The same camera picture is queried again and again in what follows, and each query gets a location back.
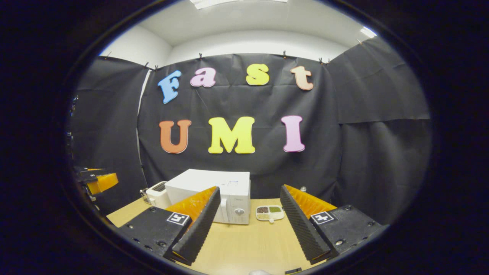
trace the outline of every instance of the ceiling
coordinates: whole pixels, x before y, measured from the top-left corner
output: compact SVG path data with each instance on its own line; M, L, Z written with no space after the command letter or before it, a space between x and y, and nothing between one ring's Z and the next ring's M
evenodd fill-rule
M317 0L288 3L248 0L197 10L181 0L142 21L140 26L171 46L209 35L242 30L278 30L316 36L348 48L368 39L363 25Z

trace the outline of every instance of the foam letter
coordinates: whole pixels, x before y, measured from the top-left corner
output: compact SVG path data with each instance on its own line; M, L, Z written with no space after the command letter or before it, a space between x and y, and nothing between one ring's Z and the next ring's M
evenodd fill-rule
M299 131L299 123L302 118L298 115L288 115L281 119L285 124L285 133L287 135L287 143L284 146L286 152L300 152L306 146L301 143L301 132Z
M177 125L180 126L180 142L177 145L173 145L171 142L172 127L174 125L173 121L162 121L159 123L159 127L161 128L161 147L163 150L165 150L165 152L180 154L187 149L188 126L190 126L190 124L192 124L192 122L187 119L179 120L177 122Z
M179 84L176 77L180 77L181 75L181 71L176 70L167 77L163 78L160 82L158 82L158 86L160 86L161 90L163 91L164 104L170 102L170 100L174 99L178 95L178 92L174 91L173 88L178 88Z
M242 116L236 121L233 130L229 129L226 121L222 117L213 117L209 120L212 125L212 141L209 147L209 153L222 153L221 140L228 153L233 150L236 140L238 146L234 151L238 154L255 153L255 147L251 143L251 126L255 123L255 119L249 116Z
M268 67L265 64L251 64L246 69L246 82L250 85L265 85L270 80L267 71Z
M299 88L309 91L314 88L312 83L307 82L307 76L311 76L311 72L306 70L304 66L298 66L290 70L291 73L295 74L295 82Z
M190 80L190 85L194 87L204 86L206 88L214 86L216 81L216 70L213 68L201 68L195 71L196 76Z

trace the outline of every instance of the letter f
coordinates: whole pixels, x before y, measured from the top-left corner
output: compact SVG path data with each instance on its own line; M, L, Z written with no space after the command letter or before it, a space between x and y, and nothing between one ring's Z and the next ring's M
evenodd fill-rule
M176 78L181 77L181 75L181 71L176 70L158 82L158 86L160 86L163 91L163 104L170 102L170 100L178 95L178 92L174 91L173 88L178 88L179 84L178 79Z

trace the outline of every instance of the microwave knob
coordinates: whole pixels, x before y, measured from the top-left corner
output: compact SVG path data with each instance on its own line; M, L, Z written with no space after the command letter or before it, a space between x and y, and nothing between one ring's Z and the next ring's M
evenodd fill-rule
M245 211L241 208L238 208L236 210L234 210L234 212L238 215L238 216L241 216L245 213Z

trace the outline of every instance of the small bowl compartment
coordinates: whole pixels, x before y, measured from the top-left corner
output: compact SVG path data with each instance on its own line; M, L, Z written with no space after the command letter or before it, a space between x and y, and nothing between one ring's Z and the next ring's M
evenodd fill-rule
M259 206L256 208L256 219L259 221L269 221L273 223L285 217L281 206Z

